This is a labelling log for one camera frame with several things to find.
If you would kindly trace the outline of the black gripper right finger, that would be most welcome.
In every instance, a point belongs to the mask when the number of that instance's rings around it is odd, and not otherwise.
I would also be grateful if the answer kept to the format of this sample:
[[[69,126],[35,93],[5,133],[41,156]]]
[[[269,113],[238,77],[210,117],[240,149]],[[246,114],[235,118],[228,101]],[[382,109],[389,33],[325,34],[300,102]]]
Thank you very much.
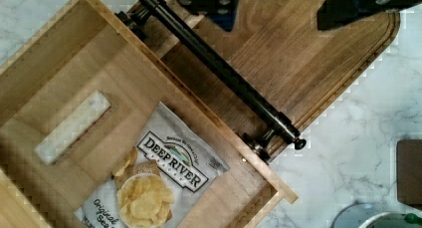
[[[317,28],[327,31],[346,26],[378,13],[394,13],[422,0],[325,0],[316,13]]]

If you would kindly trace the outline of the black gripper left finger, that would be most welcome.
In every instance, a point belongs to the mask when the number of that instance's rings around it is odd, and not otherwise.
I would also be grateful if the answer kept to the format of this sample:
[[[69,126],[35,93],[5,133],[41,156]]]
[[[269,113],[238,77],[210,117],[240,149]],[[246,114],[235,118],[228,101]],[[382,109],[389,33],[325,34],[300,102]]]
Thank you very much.
[[[233,30],[239,0],[176,0],[193,15],[205,15],[226,32]]]

